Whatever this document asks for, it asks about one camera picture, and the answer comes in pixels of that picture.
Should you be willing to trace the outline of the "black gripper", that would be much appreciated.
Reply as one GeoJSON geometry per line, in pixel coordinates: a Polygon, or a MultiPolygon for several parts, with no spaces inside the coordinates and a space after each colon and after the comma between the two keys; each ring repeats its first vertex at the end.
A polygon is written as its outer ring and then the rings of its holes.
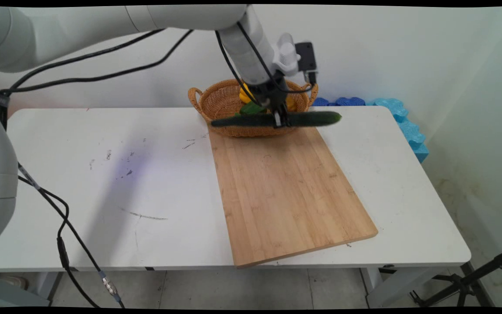
{"type": "Polygon", "coordinates": [[[257,105],[271,110],[273,115],[274,128],[291,127],[288,117],[286,99],[288,97],[288,86],[282,72],[276,70],[273,74],[274,80],[267,80],[261,84],[248,84],[248,90],[254,98],[257,105]]]}

